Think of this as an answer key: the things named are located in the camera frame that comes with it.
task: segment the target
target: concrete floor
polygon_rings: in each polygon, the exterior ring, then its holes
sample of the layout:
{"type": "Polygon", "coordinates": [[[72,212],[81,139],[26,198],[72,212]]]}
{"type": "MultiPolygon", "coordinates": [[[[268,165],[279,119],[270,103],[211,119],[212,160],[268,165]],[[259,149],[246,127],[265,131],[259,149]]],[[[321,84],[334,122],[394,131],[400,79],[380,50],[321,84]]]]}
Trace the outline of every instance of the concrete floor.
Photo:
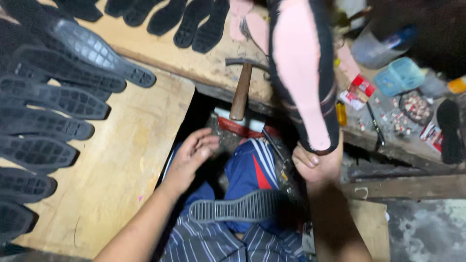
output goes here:
{"type": "Polygon", "coordinates": [[[389,201],[390,254],[394,262],[463,262],[466,200],[389,201]]]}

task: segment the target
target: blue plastic container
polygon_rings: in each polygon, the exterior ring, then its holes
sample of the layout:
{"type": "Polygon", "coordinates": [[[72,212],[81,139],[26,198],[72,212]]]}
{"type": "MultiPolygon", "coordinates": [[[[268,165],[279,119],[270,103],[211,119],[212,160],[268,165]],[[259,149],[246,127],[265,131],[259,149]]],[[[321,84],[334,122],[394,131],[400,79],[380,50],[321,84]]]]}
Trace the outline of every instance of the blue plastic container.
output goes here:
{"type": "Polygon", "coordinates": [[[408,57],[391,62],[374,77],[374,83],[386,95],[392,97],[415,89],[424,82],[424,74],[408,57]]]}

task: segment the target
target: wooden board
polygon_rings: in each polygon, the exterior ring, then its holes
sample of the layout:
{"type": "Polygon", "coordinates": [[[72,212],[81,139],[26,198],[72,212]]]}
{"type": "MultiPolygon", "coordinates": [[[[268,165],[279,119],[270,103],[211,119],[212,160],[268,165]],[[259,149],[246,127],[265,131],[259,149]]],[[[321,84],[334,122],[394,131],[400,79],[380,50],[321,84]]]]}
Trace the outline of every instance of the wooden board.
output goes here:
{"type": "Polygon", "coordinates": [[[466,198],[466,175],[397,178],[349,183],[342,186],[353,199],[451,199],[466,198]]]}
{"type": "MultiPolygon", "coordinates": [[[[35,229],[15,244],[93,258],[153,192],[185,117],[194,84],[145,66],[157,82],[144,89],[128,83],[108,100],[107,120],[89,121],[94,136],[69,144],[81,152],[76,164],[50,176],[51,197],[27,206],[40,215],[35,229]]],[[[13,166],[2,159],[1,166],[13,166]]]]}
{"type": "Polygon", "coordinates": [[[374,262],[390,262],[387,205],[350,200],[349,210],[374,262]]]}
{"type": "MultiPolygon", "coordinates": [[[[40,2],[55,5],[51,0],[40,0],[40,2]]],[[[99,0],[96,4],[102,13],[104,13],[106,2],[107,0],[99,0]]],[[[268,65],[265,54],[252,40],[238,42],[231,39],[229,32],[231,14],[228,14],[226,18],[221,41],[207,54],[194,52],[191,47],[183,49],[175,46],[173,36],[179,23],[163,36],[149,34],[146,29],[151,16],[167,4],[168,0],[158,4],[149,13],[145,22],[136,28],[126,25],[122,17],[114,18],[105,13],[95,23],[79,20],[79,24],[100,35],[121,55],[200,83],[232,91],[236,90],[241,66],[227,67],[225,66],[225,58],[250,58],[268,65]]],[[[264,16],[268,14],[268,11],[263,7],[255,7],[253,11],[264,16]]],[[[249,96],[258,101],[270,103],[272,88],[265,81],[264,72],[260,69],[253,69],[249,96]]]]}

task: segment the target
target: clear plastic container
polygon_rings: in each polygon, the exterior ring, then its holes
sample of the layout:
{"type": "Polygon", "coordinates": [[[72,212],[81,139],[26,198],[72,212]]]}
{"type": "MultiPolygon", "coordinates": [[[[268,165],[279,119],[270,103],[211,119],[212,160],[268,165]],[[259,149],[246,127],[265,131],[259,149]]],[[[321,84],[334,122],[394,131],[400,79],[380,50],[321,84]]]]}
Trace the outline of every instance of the clear plastic container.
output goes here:
{"type": "Polygon", "coordinates": [[[394,50],[383,45],[372,34],[370,25],[364,28],[351,47],[351,54],[356,62],[370,69],[380,69],[408,51],[409,46],[402,50],[394,50]]]}
{"type": "Polygon", "coordinates": [[[431,98],[438,98],[448,92],[446,82],[439,79],[435,71],[428,69],[425,74],[424,82],[419,86],[419,90],[426,96],[431,98]]]}
{"type": "Polygon", "coordinates": [[[392,97],[415,89],[425,80],[424,74],[411,58],[402,57],[374,77],[374,83],[386,95],[392,97]]]}

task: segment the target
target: pink shoe insole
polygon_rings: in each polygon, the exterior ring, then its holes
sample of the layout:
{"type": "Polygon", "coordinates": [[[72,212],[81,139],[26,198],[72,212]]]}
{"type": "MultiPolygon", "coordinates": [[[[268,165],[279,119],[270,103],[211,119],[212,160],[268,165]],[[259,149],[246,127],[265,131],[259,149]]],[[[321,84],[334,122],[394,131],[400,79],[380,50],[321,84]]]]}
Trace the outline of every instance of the pink shoe insole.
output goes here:
{"type": "Polygon", "coordinates": [[[268,35],[270,34],[268,23],[260,15],[249,13],[246,15],[246,24],[256,45],[268,55],[268,35]]]}
{"type": "Polygon", "coordinates": [[[233,15],[230,19],[230,37],[236,41],[246,41],[246,37],[241,33],[240,23],[242,16],[233,15]]]}
{"type": "Polygon", "coordinates": [[[253,6],[253,0],[230,0],[230,12],[236,16],[247,15],[253,6]]]}
{"type": "Polygon", "coordinates": [[[281,82],[296,103],[314,150],[330,147],[319,100],[320,44],[308,0],[283,0],[275,25],[274,60],[281,82]]]}

